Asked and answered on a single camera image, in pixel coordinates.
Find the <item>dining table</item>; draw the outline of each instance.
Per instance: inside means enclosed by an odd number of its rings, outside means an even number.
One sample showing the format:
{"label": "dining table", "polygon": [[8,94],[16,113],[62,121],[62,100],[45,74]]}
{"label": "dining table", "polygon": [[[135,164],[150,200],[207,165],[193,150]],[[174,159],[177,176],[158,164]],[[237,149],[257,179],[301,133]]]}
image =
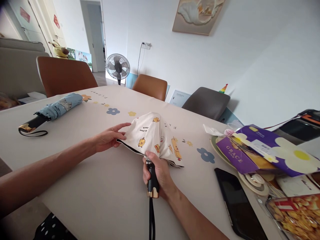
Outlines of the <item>dining table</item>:
{"label": "dining table", "polygon": [[[67,94],[0,112],[0,158],[13,171],[111,126],[156,112],[169,124],[178,141],[184,168],[170,167],[177,187],[230,240],[242,239],[232,230],[214,169],[220,168],[235,176],[237,171],[214,151],[211,135],[203,127],[205,124],[223,133],[228,127],[226,124],[123,86],[96,87],[75,93],[82,95],[82,103],[37,128],[48,131],[45,136],[23,136],[18,127],[34,118],[36,111]],[[149,199],[142,167],[142,156],[121,144],[85,159],[39,198],[78,240],[148,239]],[[281,240],[279,229],[261,208],[256,195],[241,185],[268,239]],[[154,199],[153,205],[158,240],[188,239],[164,199]]]}

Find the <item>hand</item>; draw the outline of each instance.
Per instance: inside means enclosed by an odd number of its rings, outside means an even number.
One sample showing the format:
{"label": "hand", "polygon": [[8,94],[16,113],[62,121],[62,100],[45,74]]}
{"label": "hand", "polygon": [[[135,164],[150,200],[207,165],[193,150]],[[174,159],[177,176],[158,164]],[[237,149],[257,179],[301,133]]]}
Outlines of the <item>hand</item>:
{"label": "hand", "polygon": [[94,142],[96,152],[103,152],[111,147],[119,147],[120,143],[116,139],[126,139],[124,136],[125,132],[119,132],[119,130],[130,125],[131,123],[121,123],[94,136],[92,141]]}
{"label": "hand", "polygon": [[[168,162],[165,159],[158,158],[158,156],[153,152],[146,151],[146,155],[155,166],[157,179],[160,185],[159,195],[165,200],[168,200],[168,198],[173,195],[178,189],[170,176]],[[143,181],[145,184],[148,184],[148,180],[150,179],[151,175],[149,170],[147,169],[146,159],[143,158],[142,161]]]}

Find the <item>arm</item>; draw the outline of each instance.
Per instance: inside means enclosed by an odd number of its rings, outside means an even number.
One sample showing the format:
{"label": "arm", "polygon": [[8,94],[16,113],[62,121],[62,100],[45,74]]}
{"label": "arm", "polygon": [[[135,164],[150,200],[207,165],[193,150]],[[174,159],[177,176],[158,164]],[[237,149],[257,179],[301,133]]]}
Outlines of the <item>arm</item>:
{"label": "arm", "polygon": [[[155,165],[156,175],[160,184],[160,196],[167,201],[189,238],[191,240],[201,240],[212,239],[214,236],[214,239],[217,240],[228,240],[177,188],[170,176],[167,161],[159,159],[152,152],[146,152],[146,155]],[[150,173],[146,167],[145,158],[143,158],[143,162],[143,181],[147,184],[150,179]]]}
{"label": "arm", "polygon": [[130,123],[119,124],[73,145],[62,152],[27,165],[0,178],[0,219],[47,190],[78,163],[97,152],[118,147],[118,132]]}

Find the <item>sofa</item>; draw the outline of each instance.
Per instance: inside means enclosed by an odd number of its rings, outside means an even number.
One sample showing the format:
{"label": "sofa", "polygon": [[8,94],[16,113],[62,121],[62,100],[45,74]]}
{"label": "sofa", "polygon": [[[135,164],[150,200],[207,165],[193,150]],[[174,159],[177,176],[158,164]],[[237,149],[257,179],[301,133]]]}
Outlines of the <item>sofa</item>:
{"label": "sofa", "polygon": [[29,92],[46,94],[39,77],[38,56],[47,56],[42,43],[0,38],[0,92],[9,97],[28,97]]}

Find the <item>polka dot fabric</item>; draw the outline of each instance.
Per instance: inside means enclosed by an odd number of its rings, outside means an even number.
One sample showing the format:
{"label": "polka dot fabric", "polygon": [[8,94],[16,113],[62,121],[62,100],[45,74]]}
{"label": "polka dot fabric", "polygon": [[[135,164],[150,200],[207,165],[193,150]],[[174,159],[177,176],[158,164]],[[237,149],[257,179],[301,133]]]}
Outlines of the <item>polka dot fabric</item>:
{"label": "polka dot fabric", "polygon": [[43,239],[77,240],[53,213],[37,227],[34,240]]}

